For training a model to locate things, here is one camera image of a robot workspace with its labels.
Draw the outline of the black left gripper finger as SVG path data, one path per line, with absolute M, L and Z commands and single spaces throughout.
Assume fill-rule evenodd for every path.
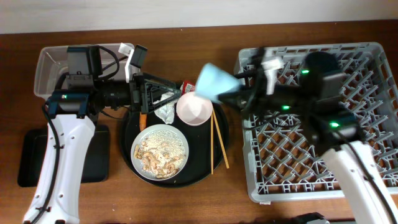
M 153 113 L 163 106 L 174 104 L 181 97 L 182 92 L 180 90 L 168 91 L 160 95 L 160 99 L 157 101 L 148 101 L 147 112 Z
M 146 80 L 149 80 L 150 82 L 154 82 L 154 83 L 169 87 L 169 88 L 171 88 L 173 90 L 178 90 L 178 91 L 180 90 L 177 87 L 177 84 L 175 82 L 172 82 L 170 80 L 167 80 L 167 79 L 164 79 L 164 78 L 161 78 L 161 77 L 157 77 L 157 76 L 152 75 L 150 73 L 143 73 L 143 75 L 144 75 L 144 78 Z

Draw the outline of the orange carrot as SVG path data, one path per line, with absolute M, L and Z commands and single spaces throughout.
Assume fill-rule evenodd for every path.
M 140 129 L 140 131 L 145 130 L 146 126 L 147 126 L 147 115 L 141 113 L 139 115 L 139 129 Z

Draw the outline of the white tissue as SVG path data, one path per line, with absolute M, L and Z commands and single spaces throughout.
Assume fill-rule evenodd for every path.
M 164 93 L 160 97 L 160 100 L 157 100 L 154 102 L 156 105 L 157 103 L 161 102 L 162 100 L 166 100 L 170 97 L 172 97 L 174 94 L 173 93 Z M 155 110 L 155 115 L 160 118 L 165 124 L 172 124 L 174 122 L 175 118 L 175 104 L 177 103 L 177 100 L 174 100 L 167 105 L 164 105 L 163 107 Z

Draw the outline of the wooden chopstick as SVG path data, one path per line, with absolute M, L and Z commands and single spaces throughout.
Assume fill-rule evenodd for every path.
M 222 155 L 223 155 L 225 166 L 226 166 L 227 169 L 229 169 L 229 162 L 228 162 L 228 158 L 227 158 L 227 155 L 226 155 L 226 150 L 225 150 L 225 147 L 224 147 L 223 137 L 221 135 L 221 129 L 220 129 L 220 126 L 218 124 L 218 119 L 216 117 L 215 110 L 212 111 L 212 120 L 213 120 L 213 123 L 214 123 L 214 125 L 216 127 L 216 132 L 217 132 L 218 140 L 219 140 L 219 143 L 220 143 L 220 146 L 221 146 L 221 152 L 222 152 Z
M 211 175 L 214 173 L 214 127 L 213 127 L 213 114 L 210 117 L 210 165 L 211 165 Z

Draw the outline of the light blue cup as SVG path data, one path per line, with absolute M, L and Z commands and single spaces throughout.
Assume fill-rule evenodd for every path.
M 221 103 L 218 99 L 220 94 L 238 91 L 240 86 L 241 82 L 237 78 L 212 63 L 207 63 L 198 76 L 195 94 L 213 103 Z

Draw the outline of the pink bowl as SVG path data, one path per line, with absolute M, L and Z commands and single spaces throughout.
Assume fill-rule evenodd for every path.
M 182 95 L 176 105 L 177 116 L 189 126 L 199 126 L 208 121 L 213 114 L 213 104 L 196 96 L 195 92 Z

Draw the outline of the red snack wrapper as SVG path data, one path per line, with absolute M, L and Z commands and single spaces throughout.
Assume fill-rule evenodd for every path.
M 194 85 L 192 82 L 190 82 L 190 81 L 188 81 L 188 80 L 185 80 L 185 81 L 183 81 L 183 83 L 181 84 L 180 90 L 181 90 L 182 94 L 184 95 L 184 94 L 186 94 L 186 93 L 195 91 L 195 85 Z

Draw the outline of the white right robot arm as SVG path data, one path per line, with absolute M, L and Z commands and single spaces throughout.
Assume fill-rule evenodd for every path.
M 236 87 L 219 94 L 218 99 L 244 118 L 264 116 L 267 110 L 298 115 L 303 135 L 338 181 L 356 222 L 397 223 L 397 207 L 376 167 L 365 132 L 341 103 L 345 75 L 336 57 L 328 52 L 307 54 L 297 86 L 272 80 L 277 61 L 277 57 L 259 57 L 253 70 L 238 74 L 239 78 L 253 77 L 253 86 Z

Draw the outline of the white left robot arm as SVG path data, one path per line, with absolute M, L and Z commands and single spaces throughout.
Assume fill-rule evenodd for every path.
M 78 198 L 86 153 L 105 108 L 149 114 L 180 97 L 174 82 L 141 72 L 147 48 L 122 46 L 125 77 L 117 54 L 103 45 L 64 47 L 68 70 L 60 75 L 42 111 L 47 147 L 34 198 L 23 223 L 78 223 Z

